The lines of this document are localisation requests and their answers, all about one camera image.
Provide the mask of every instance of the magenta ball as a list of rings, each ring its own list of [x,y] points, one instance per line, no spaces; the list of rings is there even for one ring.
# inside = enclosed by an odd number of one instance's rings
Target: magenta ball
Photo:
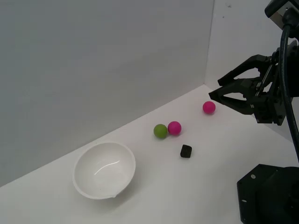
[[[170,122],[168,125],[168,132],[172,135],[179,135],[181,133],[182,126],[177,121]]]
[[[203,104],[202,109],[207,114],[213,114],[216,110],[216,105],[211,101],[207,101]]]

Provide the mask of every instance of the bowl rim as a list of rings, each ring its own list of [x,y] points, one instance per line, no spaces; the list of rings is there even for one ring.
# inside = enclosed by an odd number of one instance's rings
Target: bowl rim
[[[81,188],[77,185],[77,182],[75,180],[75,169],[77,167],[77,164],[79,162],[79,160],[82,158],[83,155],[85,155],[90,149],[98,146],[98,145],[102,145],[102,144],[117,144],[117,145],[120,145],[122,147],[124,147],[131,155],[132,159],[133,159],[133,172],[131,174],[131,176],[128,178],[127,182],[120,188],[120,190],[118,192],[116,192],[115,194],[113,195],[107,195],[107,196],[92,196],[92,195],[89,195],[87,193],[85,193],[83,190],[81,190]],[[133,176],[135,174],[135,170],[136,170],[136,160],[135,160],[135,156],[134,154],[132,153],[132,151],[125,145],[119,143],[119,142],[115,142],[115,141],[102,141],[102,142],[97,142],[95,145],[92,145],[90,147],[88,147],[88,149],[86,149],[76,160],[75,162],[75,165],[73,167],[73,172],[72,172],[72,182],[73,182],[73,185],[75,187],[75,189],[83,196],[87,197],[87,198],[90,198],[90,199],[96,199],[96,200],[99,200],[99,199],[107,199],[107,198],[111,198],[111,197],[116,197],[119,193],[121,193],[128,185],[129,183],[131,182],[131,180],[133,179]]]

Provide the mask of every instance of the black cube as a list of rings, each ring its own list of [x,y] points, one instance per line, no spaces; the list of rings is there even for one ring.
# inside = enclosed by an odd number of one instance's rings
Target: black cube
[[[192,152],[192,147],[188,145],[183,145],[181,150],[181,157],[190,158]]]

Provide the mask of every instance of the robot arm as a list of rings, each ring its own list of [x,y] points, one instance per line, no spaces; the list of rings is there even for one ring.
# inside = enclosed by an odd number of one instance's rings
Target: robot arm
[[[279,87],[278,74],[279,49],[272,56],[255,55],[218,80],[219,89],[209,93],[210,98],[242,114],[254,114],[258,123],[282,125],[285,107]],[[288,83],[291,100],[299,96],[299,48],[293,41],[287,49]],[[260,75],[256,78],[235,79],[247,70],[257,68]],[[229,93],[241,93],[246,100],[227,97]]]

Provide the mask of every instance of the white backdrop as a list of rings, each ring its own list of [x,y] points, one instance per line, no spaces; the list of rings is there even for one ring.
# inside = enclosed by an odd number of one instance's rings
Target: white backdrop
[[[205,84],[218,88],[217,80],[252,55],[271,56],[279,47],[281,30],[264,13],[270,0],[215,0]],[[240,77],[256,77],[251,70]],[[294,99],[295,115],[299,100]],[[291,140],[287,121],[268,125]]]
[[[213,0],[1,0],[0,186],[202,85]]]

